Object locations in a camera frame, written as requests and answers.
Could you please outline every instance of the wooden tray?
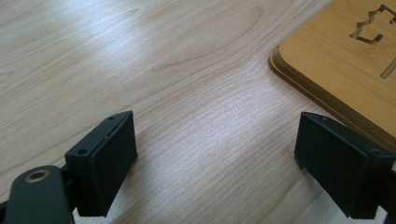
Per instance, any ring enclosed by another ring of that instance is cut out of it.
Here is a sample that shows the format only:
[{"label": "wooden tray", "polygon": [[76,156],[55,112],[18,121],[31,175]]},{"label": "wooden tray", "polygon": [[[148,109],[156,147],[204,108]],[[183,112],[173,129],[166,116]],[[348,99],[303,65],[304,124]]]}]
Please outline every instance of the wooden tray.
[{"label": "wooden tray", "polygon": [[274,72],[396,152],[396,1],[337,0],[270,55]]}]

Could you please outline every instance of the light wood surface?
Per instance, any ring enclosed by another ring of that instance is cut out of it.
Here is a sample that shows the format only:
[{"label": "light wood surface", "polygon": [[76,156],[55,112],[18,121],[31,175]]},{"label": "light wood surface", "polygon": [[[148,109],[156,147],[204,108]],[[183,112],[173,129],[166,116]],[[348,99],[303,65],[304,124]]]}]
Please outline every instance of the light wood surface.
[{"label": "light wood surface", "polygon": [[277,70],[300,83],[298,89],[396,152],[394,10],[392,0],[336,0],[282,42],[272,58]]},{"label": "light wood surface", "polygon": [[293,158],[326,115],[268,55],[328,0],[1,1],[0,201],[15,177],[134,111],[139,158],[77,223],[382,223],[345,218]]}]

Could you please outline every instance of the black bracket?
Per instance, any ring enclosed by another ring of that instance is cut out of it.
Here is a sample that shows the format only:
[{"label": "black bracket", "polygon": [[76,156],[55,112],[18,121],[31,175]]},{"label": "black bracket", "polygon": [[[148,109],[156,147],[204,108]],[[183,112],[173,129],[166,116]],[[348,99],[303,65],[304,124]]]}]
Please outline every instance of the black bracket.
[{"label": "black bracket", "polygon": [[106,216],[137,158],[132,111],[103,120],[66,152],[66,165],[36,167],[18,176],[0,223],[74,223]]},{"label": "black bracket", "polygon": [[330,118],[303,112],[296,160],[347,217],[372,219],[378,206],[396,217],[395,155]]}]

